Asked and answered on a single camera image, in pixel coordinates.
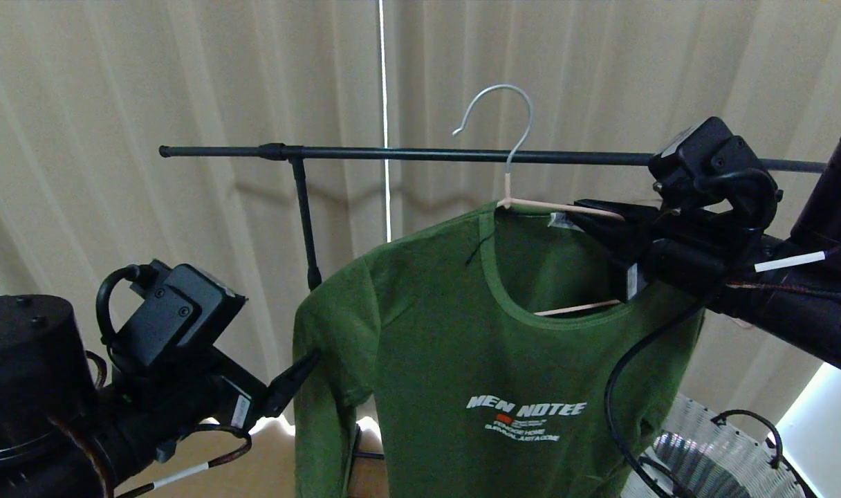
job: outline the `metal hook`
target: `metal hook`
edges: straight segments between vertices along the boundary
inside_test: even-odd
[[[516,142],[516,145],[513,146],[509,155],[506,156],[506,174],[509,174],[512,171],[512,156],[515,155],[516,151],[519,150],[519,147],[521,147],[522,144],[525,143],[525,139],[527,139],[528,134],[531,133],[531,124],[534,123],[534,105],[531,104],[531,97],[528,97],[528,94],[525,93],[525,91],[523,91],[523,89],[521,89],[521,88],[519,88],[515,85],[509,85],[509,84],[506,84],[506,83],[501,83],[501,84],[498,84],[498,85],[491,85],[490,87],[484,89],[483,91],[480,91],[473,98],[473,100],[470,102],[470,104],[468,105],[467,111],[465,111],[465,113],[464,113],[464,119],[461,122],[461,126],[459,126],[458,129],[455,129],[452,132],[452,136],[457,136],[458,133],[461,133],[464,130],[464,127],[467,126],[467,120],[470,117],[470,113],[472,113],[473,107],[475,107],[475,105],[477,104],[479,99],[481,99],[482,97],[484,97],[485,94],[487,94],[491,91],[496,91],[496,89],[511,89],[511,91],[514,91],[514,92],[516,92],[516,93],[518,93],[519,95],[522,96],[522,98],[525,100],[525,104],[528,107],[528,126],[525,127],[525,133],[522,134],[522,137],[519,139],[519,142]]]

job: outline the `clothes rack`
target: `clothes rack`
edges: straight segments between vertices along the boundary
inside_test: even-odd
[[[257,147],[170,147],[159,146],[159,155],[173,157],[248,157],[265,160],[288,161],[291,164],[297,188],[297,204],[304,231],[304,249],[307,258],[307,286],[312,291],[322,283],[322,274],[316,262],[313,242],[313,221],[310,216],[310,199],[307,194],[304,160],[417,160],[446,162],[505,162],[509,151],[480,149],[412,149],[382,147],[306,147],[303,145],[272,144]],[[527,164],[583,164],[595,166],[647,166],[652,154],[644,152],[579,152],[579,151],[516,151],[513,163]],[[770,171],[822,173],[826,165],[821,162],[797,160],[761,160]],[[360,451],[358,444],[361,429],[357,427],[353,458],[385,459],[380,453]]]

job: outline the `basket handle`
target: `basket handle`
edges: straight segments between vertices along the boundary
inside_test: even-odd
[[[755,411],[750,411],[748,409],[730,409],[721,412],[719,415],[712,417],[710,422],[715,423],[718,426],[724,426],[728,417],[732,415],[746,415],[755,418],[759,422],[762,422],[768,429],[771,430],[771,434],[774,435],[774,444],[775,444],[775,455],[774,458],[771,459],[770,465],[775,470],[780,468],[781,461],[784,460],[784,442],[780,439],[780,432],[777,431],[777,426],[774,423],[771,423],[770,420],[766,419],[764,416],[755,413]]]

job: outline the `shirt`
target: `shirt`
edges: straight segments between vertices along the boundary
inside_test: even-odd
[[[355,407],[372,393],[394,498],[620,494],[629,467],[604,385],[692,299],[654,283],[630,303],[535,315],[608,299],[604,248],[548,220],[485,205],[374,249],[301,303],[295,357],[319,347],[322,360],[295,399],[298,496],[345,496]],[[668,413],[701,320],[646,348],[617,384],[636,454]]]

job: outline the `black horizontal rod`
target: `black horizontal rod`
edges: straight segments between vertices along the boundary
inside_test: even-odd
[[[161,145],[159,155],[168,157],[257,157],[266,160],[294,158],[330,158],[330,160],[429,160],[503,162],[509,151],[481,151],[470,149],[385,149],[372,147],[304,147],[303,145],[265,144],[259,147],[169,147]],[[590,164],[614,166],[647,166],[651,154],[644,152],[576,152],[576,151],[518,151],[515,163],[529,164]],[[796,160],[761,160],[773,171],[822,173],[826,165],[820,162]]]

